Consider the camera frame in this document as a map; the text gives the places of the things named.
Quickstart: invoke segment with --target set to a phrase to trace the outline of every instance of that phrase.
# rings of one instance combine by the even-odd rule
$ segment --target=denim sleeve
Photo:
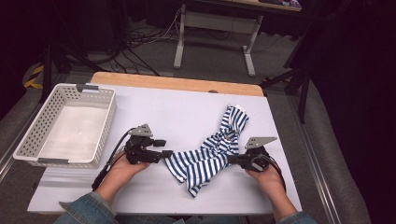
[[[94,192],[88,193],[72,203],[59,203],[65,210],[54,223],[118,223],[115,213],[103,198]]]
[[[279,224],[316,224],[317,222],[307,213],[297,212],[292,215],[283,217]]]

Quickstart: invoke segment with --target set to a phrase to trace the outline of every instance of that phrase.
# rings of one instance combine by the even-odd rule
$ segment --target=striped shirt
[[[199,149],[175,152],[164,159],[175,179],[187,181],[187,192],[195,198],[198,191],[209,184],[210,178],[230,165],[227,155],[239,154],[238,138],[248,121],[248,115],[239,105],[228,106],[219,131],[201,144]]]

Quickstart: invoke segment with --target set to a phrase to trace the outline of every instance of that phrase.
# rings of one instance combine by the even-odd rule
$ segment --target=table
[[[285,7],[269,3],[261,3],[258,0],[219,0],[208,2],[232,2],[234,4],[249,5],[262,8],[273,8],[287,11],[300,11],[299,7]],[[248,45],[242,47],[247,65],[247,73],[251,77],[256,76],[253,61],[251,60],[251,49],[253,48],[257,34],[262,24],[262,15],[257,15],[256,19],[236,18],[229,16],[213,15],[202,12],[195,12],[187,10],[186,4],[181,7],[180,15],[180,29],[178,33],[177,52],[175,55],[174,67],[179,69],[181,67],[181,60],[183,57],[184,49],[184,29],[186,26],[206,28],[212,30],[221,30],[227,32],[236,32],[241,34],[249,34],[250,39]]]
[[[154,133],[153,138],[167,141],[163,150],[192,150],[219,129],[226,105],[240,104],[249,115],[246,129],[239,138],[241,153],[250,136],[279,137],[268,102],[257,86],[114,73],[96,73],[92,84],[114,88],[118,104],[99,168],[47,168],[29,204],[30,212],[59,213],[63,211],[58,205],[59,201],[71,202],[90,192],[92,181],[105,165],[120,137],[128,129],[143,123],[149,124]],[[208,90],[220,93],[203,92]],[[301,211],[280,140],[266,145],[266,148],[282,168],[288,195]],[[236,165],[214,176],[195,199],[185,187],[185,184],[176,182],[165,164],[152,164],[144,174],[136,175],[119,192],[113,209],[119,214],[272,213],[271,204],[258,184]]]

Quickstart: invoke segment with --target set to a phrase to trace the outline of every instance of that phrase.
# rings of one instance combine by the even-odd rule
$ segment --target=basket handle
[[[50,159],[50,158],[38,158],[37,162],[69,164],[69,160],[65,160],[65,159]]]
[[[82,92],[83,90],[99,91],[98,86],[76,84],[77,91]]]

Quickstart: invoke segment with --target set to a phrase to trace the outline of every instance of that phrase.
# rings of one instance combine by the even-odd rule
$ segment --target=denim jacket
[[[118,223],[115,219],[116,213],[111,210],[110,205],[95,191],[88,193],[72,203],[60,203],[61,207],[66,211],[56,221],[56,224],[65,223],[87,223],[87,224],[110,224]],[[239,218],[236,217],[234,221],[231,221],[232,217],[208,217],[202,219],[200,222],[194,223],[238,223]],[[146,218],[136,218],[134,221],[129,223],[166,223],[164,220],[159,221],[156,219],[153,222],[148,222]],[[185,223],[182,219],[174,222],[174,224]],[[317,223],[309,215],[304,212],[298,212],[293,215],[283,217],[279,224],[315,224]]]

